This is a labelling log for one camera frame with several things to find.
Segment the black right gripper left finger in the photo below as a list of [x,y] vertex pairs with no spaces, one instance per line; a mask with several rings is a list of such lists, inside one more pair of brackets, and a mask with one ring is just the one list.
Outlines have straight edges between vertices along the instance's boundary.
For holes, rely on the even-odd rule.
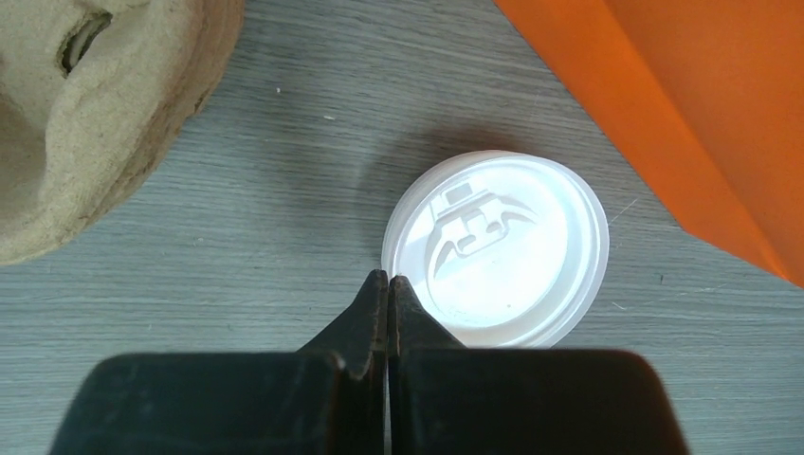
[[380,454],[389,279],[294,352],[138,353],[97,364],[54,454]]

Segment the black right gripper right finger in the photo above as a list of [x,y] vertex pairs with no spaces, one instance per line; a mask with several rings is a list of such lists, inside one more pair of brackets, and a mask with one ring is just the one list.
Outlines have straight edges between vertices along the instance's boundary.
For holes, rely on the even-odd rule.
[[396,454],[686,454],[657,373],[632,352],[474,349],[390,282]]

